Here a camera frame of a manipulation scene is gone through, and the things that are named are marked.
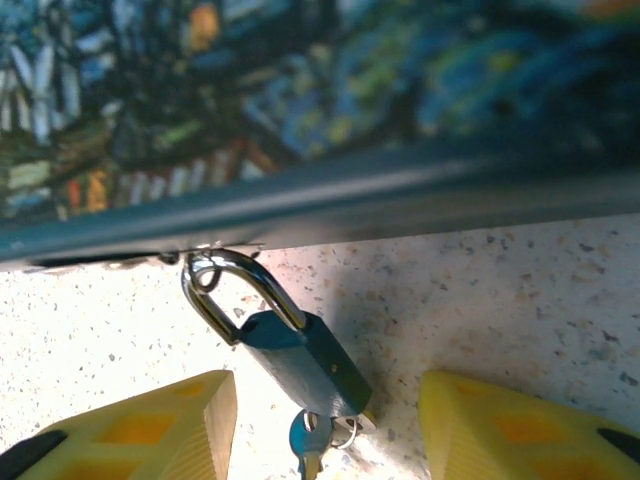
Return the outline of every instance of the silver shackle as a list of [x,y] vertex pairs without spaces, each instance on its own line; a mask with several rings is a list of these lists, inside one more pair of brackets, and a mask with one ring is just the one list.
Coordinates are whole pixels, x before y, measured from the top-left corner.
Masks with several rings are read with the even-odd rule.
[[[255,259],[225,249],[190,253],[182,268],[182,291],[191,306],[226,343],[238,343],[240,329],[210,296],[224,272],[232,273],[249,283],[290,329],[296,332],[304,329],[307,321],[304,313],[273,275]],[[213,274],[213,278],[209,284],[204,285],[201,279],[208,273]]]

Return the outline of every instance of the speckled countertop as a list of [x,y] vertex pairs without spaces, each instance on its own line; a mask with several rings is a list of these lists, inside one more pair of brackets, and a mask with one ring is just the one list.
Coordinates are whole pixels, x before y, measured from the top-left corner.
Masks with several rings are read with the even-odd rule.
[[[325,456],[326,479],[428,479],[421,374],[445,368],[640,430],[640,216],[264,253],[374,385],[379,429]],[[0,276],[0,450],[51,422],[200,372],[236,372],[230,480],[295,479],[297,407],[190,310],[179,269]],[[225,278],[242,321],[264,308]]]

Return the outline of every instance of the padlock body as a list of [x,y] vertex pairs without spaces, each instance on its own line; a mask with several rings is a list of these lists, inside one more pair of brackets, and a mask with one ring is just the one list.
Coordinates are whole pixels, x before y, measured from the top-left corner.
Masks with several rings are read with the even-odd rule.
[[307,325],[299,332],[272,311],[256,313],[240,340],[300,407],[330,417],[360,414],[371,387],[324,321],[304,313]]

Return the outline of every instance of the painted artwork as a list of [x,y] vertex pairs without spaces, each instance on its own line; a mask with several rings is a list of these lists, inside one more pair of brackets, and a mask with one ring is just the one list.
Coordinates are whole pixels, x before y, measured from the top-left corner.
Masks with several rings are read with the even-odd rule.
[[605,104],[637,118],[639,14],[640,0],[0,0],[0,227],[514,119]]

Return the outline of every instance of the padlock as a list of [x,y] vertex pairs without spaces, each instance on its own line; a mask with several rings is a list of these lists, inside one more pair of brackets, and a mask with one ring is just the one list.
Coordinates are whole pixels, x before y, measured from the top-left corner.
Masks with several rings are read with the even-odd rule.
[[[210,296],[223,272],[251,284],[272,310],[253,314],[236,327]],[[213,278],[204,285],[207,274]],[[182,288],[218,335],[229,345],[244,344],[301,408],[329,417],[356,417],[367,407],[371,387],[324,321],[301,311],[255,259],[224,249],[189,254]]]

